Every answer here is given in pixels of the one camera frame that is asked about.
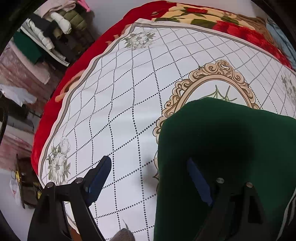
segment bed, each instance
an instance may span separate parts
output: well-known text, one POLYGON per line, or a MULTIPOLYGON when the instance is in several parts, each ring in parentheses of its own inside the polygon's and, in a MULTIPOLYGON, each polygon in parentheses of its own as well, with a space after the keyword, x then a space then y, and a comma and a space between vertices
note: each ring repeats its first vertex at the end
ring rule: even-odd
POLYGON ((296 73, 262 38, 219 9, 166 1, 132 9, 67 70, 45 106, 31 156, 41 184, 70 183, 108 155, 112 171, 90 206, 97 225, 106 240, 125 225, 136 240, 153 239, 157 143, 168 117, 212 97, 295 118, 296 73))

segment red rose print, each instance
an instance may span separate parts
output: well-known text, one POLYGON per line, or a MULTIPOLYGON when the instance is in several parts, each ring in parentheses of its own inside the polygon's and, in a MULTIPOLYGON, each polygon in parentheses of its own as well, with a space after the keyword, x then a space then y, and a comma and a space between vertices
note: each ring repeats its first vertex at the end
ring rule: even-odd
POLYGON ((254 37, 256 37, 257 39, 265 40, 265 38, 264 38, 264 36, 263 36, 262 34, 258 33, 258 32, 255 31, 255 30, 251 30, 251 29, 250 29, 250 31, 252 32, 252 35, 253 35, 254 37))
POLYGON ((244 39, 246 38, 246 35, 247 35, 247 34, 249 34, 249 33, 252 32, 252 30, 249 29, 249 28, 241 27, 241 26, 238 26, 238 27, 239 27, 239 29, 240 29, 240 31, 241 31, 241 33, 242 33, 242 36, 244 36, 244 39))
POLYGON ((244 37, 244 33, 241 31, 241 29, 238 26, 229 26, 227 28, 227 33, 241 39, 244 37))
POLYGON ((200 13, 200 14, 206 14, 207 10, 206 9, 200 9, 200 8, 192 8, 192 7, 188 7, 186 9, 186 12, 189 13, 200 13))
POLYGON ((217 21, 217 24, 214 25, 212 29, 223 32, 223 33, 227 33, 228 27, 229 27, 229 24, 227 22, 217 21))
POLYGON ((248 42, 255 44, 256 46, 261 46, 261 41, 259 39, 257 39, 255 36, 253 36, 252 34, 247 34, 246 35, 246 39, 248 42))
POLYGON ((261 40, 260 47, 263 48, 264 50, 266 50, 267 52, 271 53, 276 58, 280 57, 280 54, 279 54, 277 48, 274 47, 271 43, 267 42, 265 39, 261 40))

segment bed sheet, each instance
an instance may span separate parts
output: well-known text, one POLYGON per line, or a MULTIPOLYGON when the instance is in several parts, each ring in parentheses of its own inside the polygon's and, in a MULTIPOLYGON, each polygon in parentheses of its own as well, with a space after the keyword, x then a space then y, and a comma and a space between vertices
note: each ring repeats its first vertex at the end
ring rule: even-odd
MULTIPOLYGON (((206 97, 294 118, 294 86, 295 72, 247 41, 139 19, 66 95, 38 163, 40 182, 70 183, 110 156, 112 172, 90 211, 107 240, 125 223, 136 240, 151 240, 162 123, 206 97)), ((70 203, 65 208, 75 228, 70 203)))

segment folded clothes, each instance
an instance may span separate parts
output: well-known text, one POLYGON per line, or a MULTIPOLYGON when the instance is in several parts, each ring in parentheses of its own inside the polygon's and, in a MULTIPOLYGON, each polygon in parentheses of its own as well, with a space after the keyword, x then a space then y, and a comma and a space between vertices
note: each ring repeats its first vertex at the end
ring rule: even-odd
POLYGON ((32 31, 36 34, 36 36, 41 40, 42 44, 48 49, 51 50, 54 48, 54 44, 50 40, 49 37, 45 37, 41 29, 35 26, 35 23, 29 18, 25 21, 25 23, 32 29, 32 31))
POLYGON ((71 32, 72 27, 70 22, 63 18, 62 15, 58 14, 57 12, 51 12, 50 17, 57 22, 64 34, 69 34, 71 32))
POLYGON ((86 49, 94 42, 92 36, 87 30, 80 31, 75 29, 73 31, 73 37, 86 49))
POLYGON ((277 42, 279 48, 285 53, 293 69, 296 69, 296 51, 279 26, 270 18, 267 18, 266 28, 277 42))
POLYGON ((74 0, 47 0, 34 13, 43 18, 47 13, 60 9, 68 12, 75 8, 75 3, 74 0))
POLYGON ((69 62, 75 62, 77 60, 76 54, 62 41, 52 37, 52 42, 54 43, 55 49, 59 51, 62 55, 66 57, 69 62))
POLYGON ((55 28, 52 32, 52 34, 54 35, 54 37, 56 39, 60 39, 61 36, 63 35, 63 31, 60 28, 55 28))
POLYGON ((48 37, 56 27, 58 27, 57 22, 48 21, 38 15, 32 13, 29 18, 34 22, 35 26, 43 31, 45 37, 48 37))

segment olive green garment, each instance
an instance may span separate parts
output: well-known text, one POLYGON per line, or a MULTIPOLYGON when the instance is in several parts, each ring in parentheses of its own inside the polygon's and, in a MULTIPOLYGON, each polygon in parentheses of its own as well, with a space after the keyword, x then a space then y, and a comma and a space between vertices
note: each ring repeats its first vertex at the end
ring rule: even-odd
POLYGON ((67 19, 71 23, 72 28, 74 29, 82 31, 87 27, 87 23, 84 20, 84 18, 75 10, 70 10, 69 12, 59 10, 58 13, 62 15, 65 19, 67 19))
POLYGON ((18 49, 32 62, 36 64, 38 59, 42 57, 43 52, 39 46, 37 46, 33 40, 22 32, 15 32, 13 35, 13 41, 18 49))
POLYGON ((189 157, 208 183, 252 182, 278 235, 296 186, 295 119, 214 98, 192 101, 163 123, 157 157, 154 241, 193 240, 210 210, 186 171, 189 157))

